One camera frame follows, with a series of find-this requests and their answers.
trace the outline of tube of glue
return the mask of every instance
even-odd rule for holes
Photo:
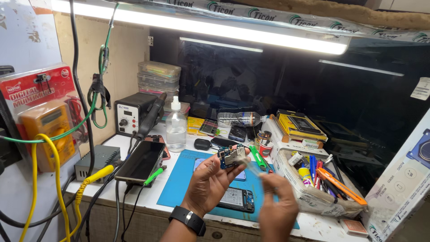
[[[308,187],[309,185],[313,186],[312,177],[310,176],[310,171],[308,168],[304,167],[304,164],[301,164],[301,168],[298,170],[299,175],[301,175],[301,180],[304,185]]]

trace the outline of power supply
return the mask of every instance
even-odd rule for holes
[[[148,115],[156,96],[136,93],[115,101],[115,119],[117,134],[131,137],[133,131],[138,132],[139,126]]]
[[[94,169],[92,170],[92,174],[95,174],[97,171],[101,170],[105,166],[114,163],[115,161],[119,161],[121,159],[121,152],[119,147],[112,146],[102,146],[96,145],[94,147],[95,153],[95,161],[94,161]],[[88,168],[91,160],[91,155],[88,152],[82,159],[80,159],[75,164],[75,173],[76,180],[83,181],[88,175]],[[97,183],[104,183],[104,177],[95,181]]]

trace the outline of hand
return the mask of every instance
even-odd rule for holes
[[[245,148],[246,155],[249,154],[249,149]],[[186,208],[199,217],[210,212],[224,196],[230,183],[241,173],[246,166],[239,165],[222,170],[220,168],[221,161],[217,155],[203,161],[193,173],[187,192],[181,207]]]
[[[290,182],[275,174],[264,174],[261,179],[264,189],[264,203],[258,221],[262,241],[288,241],[298,214],[298,205]],[[278,195],[279,202],[273,200],[274,194]]]

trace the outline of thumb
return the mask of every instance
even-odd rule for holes
[[[221,166],[219,159],[214,159],[212,165],[198,171],[197,177],[200,181],[208,180],[211,176],[217,174]]]

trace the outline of wristwatch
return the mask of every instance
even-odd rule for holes
[[[173,209],[173,212],[170,214],[169,222],[171,222],[172,219],[176,219],[183,222],[185,225],[187,225],[192,230],[194,230],[197,236],[202,237],[205,235],[205,232],[206,232],[205,221],[203,221],[203,219],[201,219],[199,216],[189,211],[188,209],[176,206]]]

